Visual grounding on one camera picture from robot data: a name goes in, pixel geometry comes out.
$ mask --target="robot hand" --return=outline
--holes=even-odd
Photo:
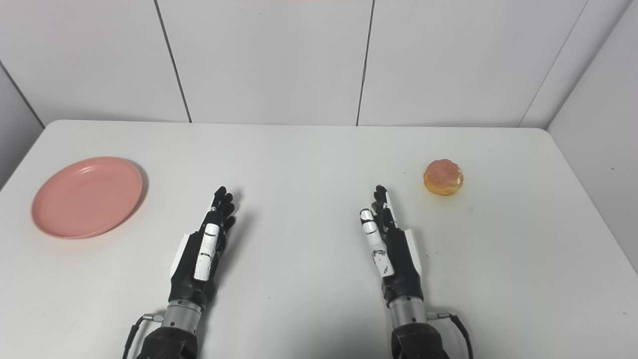
[[[383,297],[392,320],[394,359],[444,359],[441,335],[427,323],[421,266],[414,235],[399,228],[388,191],[377,186],[372,209],[359,216],[382,277]]]
[[[161,321],[142,344],[138,359],[195,359],[198,354],[195,333],[202,313],[216,290],[213,281],[219,259],[226,248],[226,236],[235,224],[233,195],[220,187],[199,230],[182,241],[171,276],[168,307],[163,318],[144,315],[131,329],[124,359],[142,320]]]

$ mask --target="white table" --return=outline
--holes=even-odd
[[[88,240],[40,233],[29,209],[42,183],[101,155],[144,169],[141,207]],[[438,158],[463,169],[452,197],[423,187]],[[541,130],[97,121],[47,127],[0,192],[3,355],[119,358],[134,320],[165,308],[182,234],[226,185],[238,222],[201,357],[388,359],[357,217],[377,183],[415,230],[428,307],[462,317],[476,358],[636,357],[637,275]],[[452,324],[434,325],[465,358]]]

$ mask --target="silver cylindrical joint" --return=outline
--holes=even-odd
[[[189,300],[172,300],[168,303],[161,325],[195,333],[201,317],[202,308],[199,305]]]
[[[400,296],[391,301],[389,307],[393,328],[410,323],[427,323],[426,308],[420,298]]]

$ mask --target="pink plate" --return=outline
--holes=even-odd
[[[88,238],[114,228],[135,209],[142,175],[129,161],[94,157],[61,169],[31,206],[36,226],[58,238]]]

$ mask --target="panel seam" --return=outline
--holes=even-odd
[[[184,103],[184,109],[186,109],[186,117],[188,117],[188,122],[193,123],[191,119],[191,112],[188,109],[188,103],[186,103],[186,95],[184,94],[184,88],[182,87],[182,80],[179,78],[179,72],[177,71],[177,65],[175,64],[175,57],[173,56],[173,49],[170,46],[170,42],[168,41],[168,34],[166,32],[166,26],[164,25],[164,18],[161,15],[160,4],[158,4],[158,0],[153,0],[155,3],[155,10],[158,12],[158,18],[160,21],[161,31],[164,34],[164,40],[166,41],[166,48],[168,49],[168,55],[170,56],[170,62],[173,64],[173,71],[175,72],[175,78],[177,79],[177,87],[179,87],[179,93],[182,95],[182,102]]]
[[[2,68],[2,71],[6,74],[7,78],[9,78],[9,81],[11,82],[13,87],[15,87],[15,90],[18,92],[18,95],[20,95],[22,101],[24,101],[24,103],[27,105],[27,107],[29,108],[29,110],[31,111],[33,116],[36,118],[36,121],[40,124],[40,126],[42,126],[42,129],[44,129],[45,128],[44,123],[42,122],[42,120],[40,119],[40,117],[38,116],[36,111],[33,109],[33,107],[31,107],[31,104],[29,103],[27,98],[22,93],[22,90],[20,90],[20,88],[18,87],[18,84],[15,83],[15,81],[13,80],[13,77],[11,77],[11,74],[9,73],[9,70],[7,70],[6,67],[4,67],[4,64],[2,63],[2,60],[0,60],[0,68]]]
[[[616,28],[616,26],[620,22],[620,19],[622,19],[622,17],[624,16],[625,12],[627,12],[627,9],[629,9],[629,6],[632,4],[632,1],[633,0],[628,0],[625,3],[624,7],[618,13],[618,15],[616,16],[614,21],[612,21],[612,24],[609,26],[609,29],[607,29],[607,32],[605,33],[605,35],[603,35],[603,37],[600,40],[600,42],[598,43],[598,46],[596,47],[596,49],[592,52],[590,58],[587,60],[587,63],[585,63],[585,65],[582,67],[582,70],[578,73],[578,76],[576,77],[576,80],[570,86],[569,90],[567,91],[567,94],[565,94],[565,96],[563,96],[563,99],[562,99],[561,103],[559,104],[559,106],[556,107],[556,109],[554,110],[554,113],[552,113],[552,116],[549,118],[549,121],[547,122],[547,124],[545,126],[546,130],[549,129],[549,125],[552,124],[552,122],[554,121],[554,118],[556,118],[556,116],[558,115],[559,111],[563,108],[565,102],[567,102],[567,99],[572,95],[572,92],[574,92],[574,89],[576,88],[578,83],[581,81],[581,79],[584,76],[584,74],[587,72],[587,69],[591,66],[591,63],[594,62],[594,59],[598,56],[598,53],[600,52],[602,47],[605,45],[605,42],[607,42],[607,39],[609,39],[609,37],[611,36],[611,33],[614,31],[614,29]]]
[[[361,91],[359,91],[359,106],[357,107],[357,122],[355,126],[359,125],[359,115],[361,114],[361,100],[363,99],[363,85],[366,82],[366,70],[367,70],[367,53],[370,49],[370,34],[372,33],[372,19],[375,17],[375,1],[372,0],[372,8],[370,9],[370,24],[367,29],[367,42],[366,42],[366,56],[363,60],[363,74],[361,76]]]
[[[585,1],[585,4],[582,6],[581,12],[578,13],[578,16],[576,17],[576,21],[574,21],[574,24],[572,25],[572,28],[569,29],[569,32],[567,33],[567,36],[565,37],[565,41],[563,41],[563,45],[561,45],[560,49],[558,50],[558,53],[556,54],[556,57],[554,57],[554,61],[552,62],[552,65],[549,67],[549,70],[545,74],[545,77],[543,77],[543,81],[540,83],[540,86],[536,90],[536,93],[534,94],[534,97],[532,97],[529,106],[527,106],[527,109],[525,110],[525,113],[523,114],[523,117],[521,118],[519,124],[516,127],[520,127],[522,125],[523,121],[525,120],[525,116],[527,116],[527,113],[530,111],[530,108],[531,108],[532,104],[534,104],[534,101],[536,100],[536,97],[540,93],[540,89],[543,88],[543,85],[545,84],[545,81],[547,80],[547,77],[549,76],[549,73],[552,72],[552,69],[554,68],[554,65],[556,64],[556,61],[560,57],[560,54],[563,52],[563,48],[565,48],[565,44],[569,40],[570,36],[572,36],[572,31],[574,31],[574,28],[576,27],[576,24],[578,24],[578,20],[581,19],[581,15],[585,11],[585,8],[587,7],[587,4],[589,4],[589,3],[590,3],[590,0],[587,0],[587,1]]]

